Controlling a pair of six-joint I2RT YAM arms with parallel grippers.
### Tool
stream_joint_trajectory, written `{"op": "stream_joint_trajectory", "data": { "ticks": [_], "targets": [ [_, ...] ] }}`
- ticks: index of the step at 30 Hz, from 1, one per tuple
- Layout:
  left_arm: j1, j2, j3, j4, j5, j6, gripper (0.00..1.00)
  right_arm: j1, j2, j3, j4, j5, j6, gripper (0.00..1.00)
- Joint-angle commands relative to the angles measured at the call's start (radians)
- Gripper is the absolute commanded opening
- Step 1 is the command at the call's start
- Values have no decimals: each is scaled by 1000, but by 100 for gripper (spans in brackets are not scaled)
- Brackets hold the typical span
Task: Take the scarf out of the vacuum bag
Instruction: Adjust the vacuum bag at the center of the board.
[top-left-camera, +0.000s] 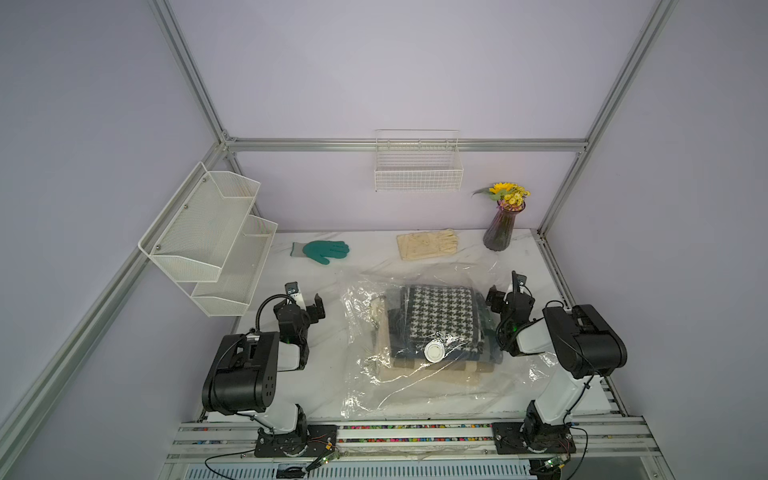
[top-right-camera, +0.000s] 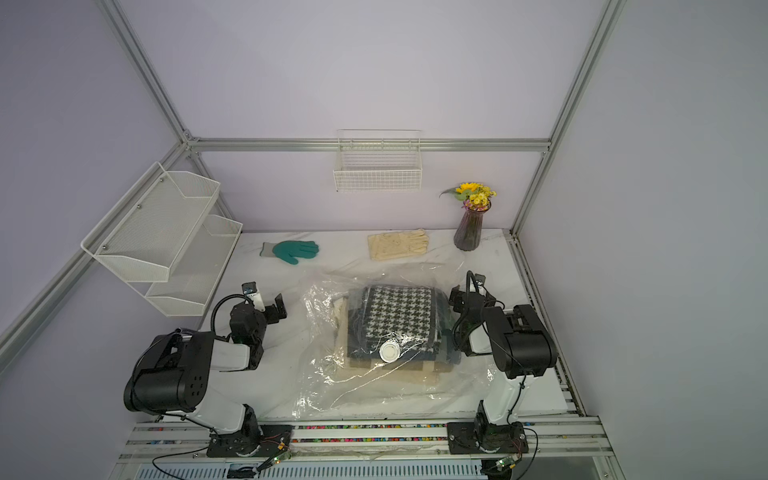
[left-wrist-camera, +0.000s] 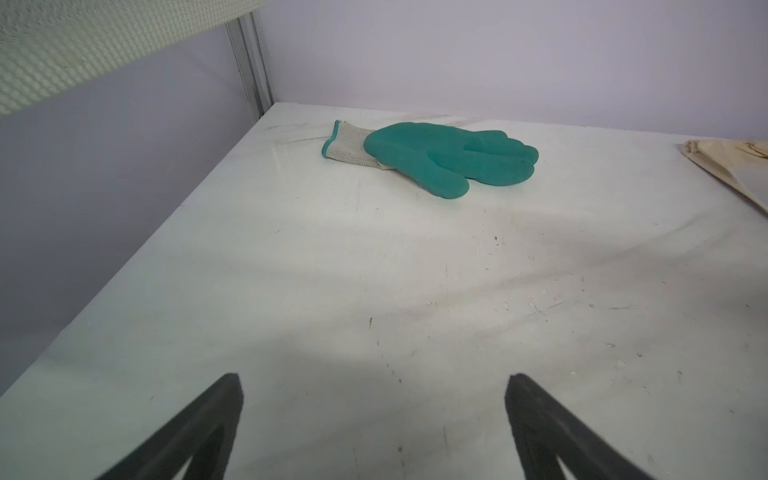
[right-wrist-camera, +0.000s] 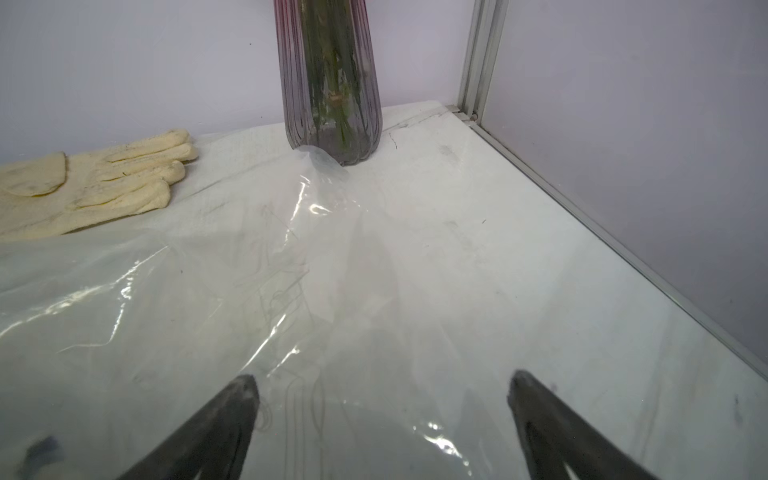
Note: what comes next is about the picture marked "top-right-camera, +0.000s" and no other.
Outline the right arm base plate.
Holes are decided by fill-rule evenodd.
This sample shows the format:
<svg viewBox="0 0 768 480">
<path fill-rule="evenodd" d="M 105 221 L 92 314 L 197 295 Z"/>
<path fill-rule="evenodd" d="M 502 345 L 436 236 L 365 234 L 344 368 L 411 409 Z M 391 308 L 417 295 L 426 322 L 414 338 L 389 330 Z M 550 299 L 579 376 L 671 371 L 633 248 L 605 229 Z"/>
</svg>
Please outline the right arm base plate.
<svg viewBox="0 0 768 480">
<path fill-rule="evenodd" d="M 523 424 L 479 425 L 474 422 L 446 424 L 451 454 L 526 454 L 529 452 Z"/>
</svg>

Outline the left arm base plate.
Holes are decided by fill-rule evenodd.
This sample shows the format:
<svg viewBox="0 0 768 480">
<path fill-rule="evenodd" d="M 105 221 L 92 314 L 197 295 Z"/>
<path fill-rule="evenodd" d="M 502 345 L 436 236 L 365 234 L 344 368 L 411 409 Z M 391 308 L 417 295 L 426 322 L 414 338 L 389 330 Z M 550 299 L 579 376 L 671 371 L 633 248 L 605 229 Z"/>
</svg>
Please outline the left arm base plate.
<svg viewBox="0 0 768 480">
<path fill-rule="evenodd" d="M 293 427 L 288 424 L 259 425 L 246 434 L 238 431 L 213 436 L 206 450 L 207 458 L 266 458 L 275 456 L 290 445 Z"/>
</svg>

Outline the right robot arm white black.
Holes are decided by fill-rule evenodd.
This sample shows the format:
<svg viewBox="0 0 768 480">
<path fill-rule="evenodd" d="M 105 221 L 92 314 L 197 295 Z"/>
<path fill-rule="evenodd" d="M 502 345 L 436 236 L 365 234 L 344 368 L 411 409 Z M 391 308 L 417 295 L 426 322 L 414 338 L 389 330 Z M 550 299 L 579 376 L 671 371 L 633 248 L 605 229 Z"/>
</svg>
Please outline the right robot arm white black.
<svg viewBox="0 0 768 480">
<path fill-rule="evenodd" d="M 555 341 L 532 305 L 519 304 L 507 312 L 472 271 L 466 272 L 462 287 L 451 290 L 449 305 L 458 314 L 451 329 L 454 347 L 468 357 L 479 356 L 472 335 L 483 333 L 498 370 L 479 414 L 490 425 L 513 423 L 527 389 L 556 366 Z"/>
</svg>

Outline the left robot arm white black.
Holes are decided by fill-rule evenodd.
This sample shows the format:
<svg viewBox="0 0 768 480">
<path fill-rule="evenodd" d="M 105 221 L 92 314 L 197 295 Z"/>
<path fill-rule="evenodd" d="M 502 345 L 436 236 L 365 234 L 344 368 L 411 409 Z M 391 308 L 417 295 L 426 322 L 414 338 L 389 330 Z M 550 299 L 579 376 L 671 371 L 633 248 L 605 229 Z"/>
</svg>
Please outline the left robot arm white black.
<svg viewBox="0 0 768 480">
<path fill-rule="evenodd" d="M 127 410 L 171 416 L 206 428 L 217 439 L 240 435 L 259 439 L 262 431 L 253 408 L 209 386 L 213 372 L 257 369 L 269 325 L 287 317 L 282 295 L 270 305 L 259 303 L 254 290 L 230 294 L 213 308 L 211 323 L 229 300 L 240 302 L 229 315 L 230 333 L 176 329 L 153 339 L 135 363 L 123 393 Z"/>
</svg>

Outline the clear plastic vacuum bag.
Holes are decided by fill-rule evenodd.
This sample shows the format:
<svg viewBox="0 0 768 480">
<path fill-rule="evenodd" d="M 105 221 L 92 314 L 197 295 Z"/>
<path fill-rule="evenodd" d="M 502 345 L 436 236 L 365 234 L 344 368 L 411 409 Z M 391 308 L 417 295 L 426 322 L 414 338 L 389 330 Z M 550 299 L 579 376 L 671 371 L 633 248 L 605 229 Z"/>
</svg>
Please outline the clear plastic vacuum bag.
<svg viewBox="0 0 768 480">
<path fill-rule="evenodd" d="M 449 299 L 473 287 L 456 262 L 317 272 L 301 287 L 309 326 L 292 414 L 425 418 L 472 412 L 503 379 L 490 351 L 469 340 L 486 330 Z"/>
</svg>

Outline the black white houndstooth scarf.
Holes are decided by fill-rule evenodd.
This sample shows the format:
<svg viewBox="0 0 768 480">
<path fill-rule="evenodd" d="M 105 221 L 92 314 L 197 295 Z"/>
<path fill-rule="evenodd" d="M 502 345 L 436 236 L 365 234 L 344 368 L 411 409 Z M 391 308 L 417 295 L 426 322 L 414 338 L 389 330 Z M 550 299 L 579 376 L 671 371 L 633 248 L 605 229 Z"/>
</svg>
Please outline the black white houndstooth scarf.
<svg viewBox="0 0 768 480">
<path fill-rule="evenodd" d="M 401 346 L 401 360 L 461 363 L 461 353 L 449 338 L 454 317 L 443 291 L 369 284 L 351 291 L 348 300 L 352 358 L 380 358 L 381 344 L 394 340 Z"/>
</svg>

